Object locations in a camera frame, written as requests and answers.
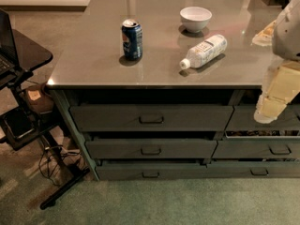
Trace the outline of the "grey drawer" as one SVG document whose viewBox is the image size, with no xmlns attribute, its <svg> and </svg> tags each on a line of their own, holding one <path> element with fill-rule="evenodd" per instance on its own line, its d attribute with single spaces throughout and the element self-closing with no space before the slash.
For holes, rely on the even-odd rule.
<svg viewBox="0 0 300 225">
<path fill-rule="evenodd" d="M 96 139 L 85 143 L 91 158 L 210 158 L 216 141 L 205 139 Z"/>
<path fill-rule="evenodd" d="M 214 162 L 205 170 L 208 177 L 226 178 L 298 178 L 300 163 L 295 161 Z"/>
<path fill-rule="evenodd" d="M 246 130 L 299 130 L 300 120 L 298 111 L 288 106 L 277 120 L 269 124 L 261 124 L 254 120 L 255 107 L 235 106 L 232 117 L 226 127 L 227 131 Z"/>
<path fill-rule="evenodd" d="M 129 162 L 104 160 L 96 167 L 100 180 L 171 180 L 203 177 L 207 167 L 192 162 Z"/>
<path fill-rule="evenodd" d="M 213 158 L 300 158 L 300 140 L 229 139 L 219 141 Z"/>
<path fill-rule="evenodd" d="M 79 131 L 221 131 L 232 106 L 82 105 L 69 109 Z"/>
</svg>

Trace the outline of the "grey drawer cabinet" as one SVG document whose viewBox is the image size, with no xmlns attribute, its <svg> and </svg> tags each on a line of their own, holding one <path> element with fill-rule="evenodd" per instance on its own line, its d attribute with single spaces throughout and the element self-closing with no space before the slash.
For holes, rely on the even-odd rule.
<svg viewBox="0 0 300 225">
<path fill-rule="evenodd" d="M 190 33 L 183 8 L 211 11 L 204 29 Z M 49 81 L 55 103 L 96 179 L 104 160 L 129 162 L 295 161 L 300 158 L 213 158 L 219 141 L 299 139 L 299 130 L 79 131 L 69 109 L 82 105 L 213 105 L 255 107 L 267 68 L 275 61 L 254 35 L 278 15 L 261 0 L 91 0 Z M 122 23 L 142 27 L 142 57 L 126 59 Z M 226 50 L 199 68 L 181 69 L 188 50 L 213 35 L 227 39 Z M 205 139 L 216 141 L 209 158 L 91 158 L 86 142 L 96 139 Z"/>
</svg>

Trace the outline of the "white plastic bottle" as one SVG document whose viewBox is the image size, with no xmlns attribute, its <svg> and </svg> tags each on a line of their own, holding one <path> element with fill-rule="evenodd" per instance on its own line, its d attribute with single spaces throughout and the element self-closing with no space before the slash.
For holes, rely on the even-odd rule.
<svg viewBox="0 0 300 225">
<path fill-rule="evenodd" d="M 222 54 L 226 48 L 227 39 L 222 35 L 213 35 L 190 48 L 179 66 L 181 69 L 200 68 Z"/>
</svg>

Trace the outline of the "white bowl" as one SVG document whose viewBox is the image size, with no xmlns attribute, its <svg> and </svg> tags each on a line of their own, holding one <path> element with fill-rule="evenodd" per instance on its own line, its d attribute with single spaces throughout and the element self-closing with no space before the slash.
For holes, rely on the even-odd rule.
<svg viewBox="0 0 300 225">
<path fill-rule="evenodd" d="M 180 17 L 190 33 L 198 33 L 209 23 L 212 13 L 203 7 L 185 7 L 180 11 Z"/>
</svg>

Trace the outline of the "blue soda can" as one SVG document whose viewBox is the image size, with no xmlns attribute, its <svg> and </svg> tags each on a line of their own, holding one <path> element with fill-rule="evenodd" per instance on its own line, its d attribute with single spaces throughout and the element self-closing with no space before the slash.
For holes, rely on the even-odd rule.
<svg viewBox="0 0 300 225">
<path fill-rule="evenodd" d="M 143 30 L 141 25 L 133 20 L 126 19 L 121 27 L 123 51 L 126 59 L 138 60 L 143 55 Z"/>
</svg>

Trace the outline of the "brown bag under stand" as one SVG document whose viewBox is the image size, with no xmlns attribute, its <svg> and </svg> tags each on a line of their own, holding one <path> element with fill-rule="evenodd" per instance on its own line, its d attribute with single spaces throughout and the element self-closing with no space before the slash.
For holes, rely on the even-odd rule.
<svg viewBox="0 0 300 225">
<path fill-rule="evenodd" d="M 35 84 L 24 90 L 24 99 L 29 109 L 38 115 L 53 111 L 53 98 L 45 83 Z"/>
</svg>

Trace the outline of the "black laptop stand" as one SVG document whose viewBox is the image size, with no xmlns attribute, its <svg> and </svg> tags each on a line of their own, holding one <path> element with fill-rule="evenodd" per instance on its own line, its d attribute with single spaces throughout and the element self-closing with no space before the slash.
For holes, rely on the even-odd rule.
<svg viewBox="0 0 300 225">
<path fill-rule="evenodd" d="M 64 150 L 51 134 L 53 128 L 65 125 L 60 113 L 56 107 L 49 112 L 39 112 L 30 104 L 29 93 L 31 90 L 21 88 L 22 83 L 33 76 L 34 70 L 53 60 L 53 54 L 17 30 L 12 30 L 12 36 L 16 42 L 19 65 L 12 69 L 12 79 L 9 82 L 2 82 L 1 87 L 7 87 L 11 91 L 18 107 L 1 115 L 1 129 L 5 133 L 1 143 L 8 143 L 14 150 L 20 150 L 32 141 L 40 139 L 44 146 L 43 155 L 50 151 L 52 153 L 50 158 L 55 158 L 59 166 L 67 168 L 72 174 L 72 178 L 68 182 L 40 205 L 40 209 L 45 210 L 54 206 L 56 200 L 81 181 L 90 170 L 88 167 L 80 169 L 78 167 L 79 160 L 72 164 L 65 164 L 65 158 L 78 156 L 80 152 Z"/>
</svg>

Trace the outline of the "black laptop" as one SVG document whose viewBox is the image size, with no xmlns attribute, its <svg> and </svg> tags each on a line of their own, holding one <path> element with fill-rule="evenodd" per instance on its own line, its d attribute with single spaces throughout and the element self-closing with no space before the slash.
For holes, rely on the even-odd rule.
<svg viewBox="0 0 300 225">
<path fill-rule="evenodd" d="M 0 9 L 0 76 L 19 65 L 9 15 Z"/>
</svg>

